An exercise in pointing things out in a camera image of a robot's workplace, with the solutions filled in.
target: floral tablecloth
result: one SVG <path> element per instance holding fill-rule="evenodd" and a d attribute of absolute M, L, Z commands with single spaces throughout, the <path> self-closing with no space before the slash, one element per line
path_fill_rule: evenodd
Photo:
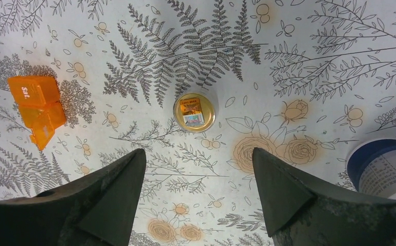
<path fill-rule="evenodd" d="M 67 123 L 43 151 L 17 75 L 58 81 Z M 218 96 L 205 133 L 173 119 L 192 87 Z M 143 148 L 130 245 L 272 245 L 253 148 L 353 189 L 347 154 L 377 137 L 396 137 L 395 1 L 0 0 L 0 200 Z"/>

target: gold rim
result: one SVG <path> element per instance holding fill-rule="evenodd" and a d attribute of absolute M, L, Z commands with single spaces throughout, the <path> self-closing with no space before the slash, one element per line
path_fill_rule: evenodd
<path fill-rule="evenodd" d="M 204 117 L 205 124 L 199 127 L 186 126 L 181 113 L 180 101 L 191 98 L 199 98 L 201 102 L 202 115 Z M 174 104 L 174 115 L 177 123 L 184 129 L 191 132 L 203 132 L 210 128 L 215 122 L 215 112 L 213 104 L 203 95 L 198 93 L 188 93 L 179 97 Z"/>

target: round gold lid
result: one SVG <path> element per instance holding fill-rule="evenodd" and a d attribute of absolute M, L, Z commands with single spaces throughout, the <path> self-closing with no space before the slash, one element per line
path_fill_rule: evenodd
<path fill-rule="evenodd" d="M 215 121 L 213 104 L 203 95 L 187 93 L 174 104 L 174 115 L 178 124 L 191 132 L 203 132 Z"/>

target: white cylindrical container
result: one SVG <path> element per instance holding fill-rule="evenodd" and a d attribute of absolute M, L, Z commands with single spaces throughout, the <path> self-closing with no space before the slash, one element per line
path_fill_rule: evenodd
<path fill-rule="evenodd" d="M 396 139 L 374 139 L 355 148 L 347 173 L 358 192 L 396 200 Z"/>
<path fill-rule="evenodd" d="M 190 132 L 203 132 L 216 121 L 219 105 L 214 91 L 192 87 L 175 100 L 173 110 L 182 128 Z"/>

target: blue and white container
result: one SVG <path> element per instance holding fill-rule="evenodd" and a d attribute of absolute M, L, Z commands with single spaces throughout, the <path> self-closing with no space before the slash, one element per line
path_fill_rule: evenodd
<path fill-rule="evenodd" d="M 396 139 L 374 139 L 353 150 L 347 173 L 358 192 L 396 200 Z"/>

